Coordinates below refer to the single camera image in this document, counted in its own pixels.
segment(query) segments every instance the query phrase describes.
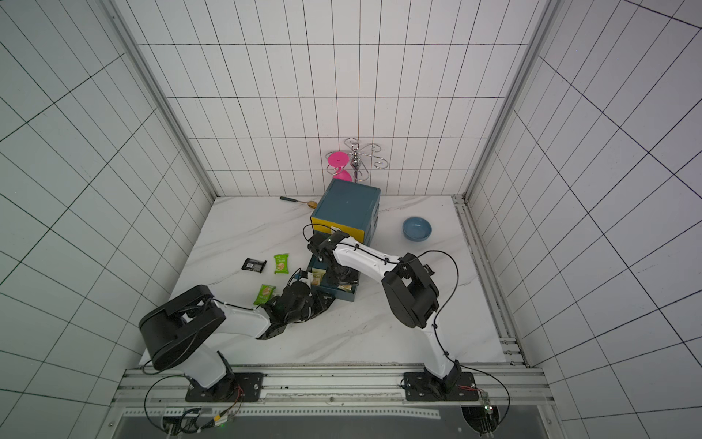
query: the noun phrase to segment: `white tiled wall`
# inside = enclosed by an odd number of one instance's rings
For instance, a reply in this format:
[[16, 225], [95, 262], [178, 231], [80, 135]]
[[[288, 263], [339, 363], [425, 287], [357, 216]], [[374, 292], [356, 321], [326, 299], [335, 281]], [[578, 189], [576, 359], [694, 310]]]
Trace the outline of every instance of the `white tiled wall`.
[[115, 2], [218, 194], [293, 196], [348, 137], [385, 194], [464, 191], [546, 3]]
[[0, 437], [94, 437], [211, 201], [93, 0], [0, 2], [0, 77]]
[[566, 0], [470, 196], [570, 438], [699, 437], [701, 27]]

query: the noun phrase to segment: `spoon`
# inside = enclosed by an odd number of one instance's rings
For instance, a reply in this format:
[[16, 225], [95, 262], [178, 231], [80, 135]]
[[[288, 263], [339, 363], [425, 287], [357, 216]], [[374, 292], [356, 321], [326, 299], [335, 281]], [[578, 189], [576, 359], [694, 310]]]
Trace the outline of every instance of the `spoon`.
[[313, 209], [317, 208], [317, 202], [316, 201], [300, 201], [299, 199], [294, 199], [294, 198], [288, 198], [288, 197], [280, 197], [280, 199], [285, 200], [285, 201], [292, 201], [295, 203], [307, 203], [309, 207], [312, 207]]

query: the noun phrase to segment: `green snack packet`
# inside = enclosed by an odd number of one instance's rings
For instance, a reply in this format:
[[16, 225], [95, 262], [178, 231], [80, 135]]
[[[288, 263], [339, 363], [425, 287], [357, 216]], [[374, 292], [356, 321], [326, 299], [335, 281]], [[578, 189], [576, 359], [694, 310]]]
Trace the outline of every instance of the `green snack packet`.
[[288, 274], [288, 254], [277, 254], [273, 256], [275, 258], [275, 274], [282, 273], [284, 275]]
[[263, 305], [268, 302], [268, 299], [273, 295], [275, 287], [272, 285], [261, 285], [261, 289], [258, 290], [258, 297], [253, 301], [254, 305]]

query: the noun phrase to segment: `pink cup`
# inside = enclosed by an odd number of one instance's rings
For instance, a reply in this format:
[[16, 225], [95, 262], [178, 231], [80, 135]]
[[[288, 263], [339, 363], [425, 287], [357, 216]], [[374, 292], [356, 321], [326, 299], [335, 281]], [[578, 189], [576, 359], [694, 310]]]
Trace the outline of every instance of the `pink cup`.
[[345, 152], [337, 151], [326, 159], [329, 165], [333, 168], [343, 168], [349, 162], [349, 156]]
[[349, 174], [347, 171], [344, 171], [341, 168], [337, 169], [337, 174], [334, 176], [334, 178], [338, 178], [339, 180], [345, 180], [345, 181], [353, 181], [353, 178], [351, 178], [351, 174]]

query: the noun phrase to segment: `black snack bar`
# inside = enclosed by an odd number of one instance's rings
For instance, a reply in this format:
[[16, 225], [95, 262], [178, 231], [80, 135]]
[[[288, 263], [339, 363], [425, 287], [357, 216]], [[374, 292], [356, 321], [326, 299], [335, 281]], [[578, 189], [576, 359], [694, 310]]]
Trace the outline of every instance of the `black snack bar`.
[[267, 261], [257, 261], [255, 259], [246, 258], [244, 264], [241, 266], [241, 269], [261, 273], [263, 272], [263, 267], [265, 267], [266, 262]]

